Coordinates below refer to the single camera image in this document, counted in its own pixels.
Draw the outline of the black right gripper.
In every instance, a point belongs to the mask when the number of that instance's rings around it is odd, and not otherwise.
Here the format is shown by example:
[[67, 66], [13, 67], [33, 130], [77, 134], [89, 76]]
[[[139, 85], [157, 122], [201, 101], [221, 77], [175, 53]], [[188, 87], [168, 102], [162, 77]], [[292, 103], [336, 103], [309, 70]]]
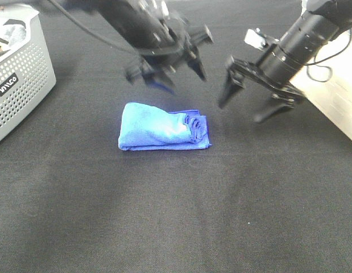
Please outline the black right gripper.
[[276, 94], [277, 98], [270, 98], [255, 113], [254, 122], [263, 123], [266, 120], [294, 109], [294, 102], [300, 103], [305, 100], [302, 91], [293, 86], [290, 82], [279, 85], [269, 80], [264, 73], [253, 63], [235, 59], [230, 56], [226, 60], [226, 81], [218, 100], [218, 106], [223, 109], [227, 103], [238, 92], [245, 88], [244, 80], [247, 78], [267, 88]]

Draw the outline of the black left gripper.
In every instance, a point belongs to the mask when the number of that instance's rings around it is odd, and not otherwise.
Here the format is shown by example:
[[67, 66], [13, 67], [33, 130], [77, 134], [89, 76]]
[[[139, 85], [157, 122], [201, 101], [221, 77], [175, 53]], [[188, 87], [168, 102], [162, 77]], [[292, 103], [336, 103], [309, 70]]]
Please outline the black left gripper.
[[147, 86], [174, 94], [175, 85], [167, 76], [167, 72], [175, 72], [184, 63], [202, 81], [206, 81], [198, 46], [213, 43], [213, 37], [208, 27], [204, 25], [190, 30], [183, 28], [180, 34], [175, 37], [177, 37], [175, 48], [154, 49], [149, 53], [141, 54], [139, 65], [126, 68], [127, 81], [133, 83], [141, 77]]

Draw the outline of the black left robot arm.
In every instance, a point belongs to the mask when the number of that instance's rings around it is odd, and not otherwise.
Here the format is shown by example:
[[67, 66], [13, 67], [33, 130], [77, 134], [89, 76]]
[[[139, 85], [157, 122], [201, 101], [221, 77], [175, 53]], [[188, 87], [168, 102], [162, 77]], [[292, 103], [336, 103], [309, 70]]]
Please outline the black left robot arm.
[[77, 9], [98, 12], [139, 54], [139, 64], [125, 70], [130, 83], [142, 78], [147, 86], [173, 93], [175, 85], [167, 74], [183, 64], [202, 81], [206, 80], [198, 48], [213, 42], [210, 30], [206, 25], [190, 26], [187, 18], [169, 12], [165, 1], [51, 1], [51, 4], [94, 38], [127, 51], [92, 32], [69, 13]]

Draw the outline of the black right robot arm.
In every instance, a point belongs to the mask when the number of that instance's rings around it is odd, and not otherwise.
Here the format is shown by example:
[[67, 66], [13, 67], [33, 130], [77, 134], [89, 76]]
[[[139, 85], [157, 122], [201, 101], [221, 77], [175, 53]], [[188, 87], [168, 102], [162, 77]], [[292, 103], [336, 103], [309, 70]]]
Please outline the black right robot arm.
[[291, 28], [275, 39], [258, 30], [253, 32], [262, 38], [262, 56], [251, 63], [230, 56], [226, 62], [225, 87], [218, 101], [220, 108], [245, 88], [246, 78], [271, 91], [271, 97], [255, 115], [257, 123], [292, 110], [304, 101], [302, 91], [290, 80], [304, 67], [315, 65], [311, 58], [319, 50], [352, 29], [352, 1], [308, 1], [306, 10]]

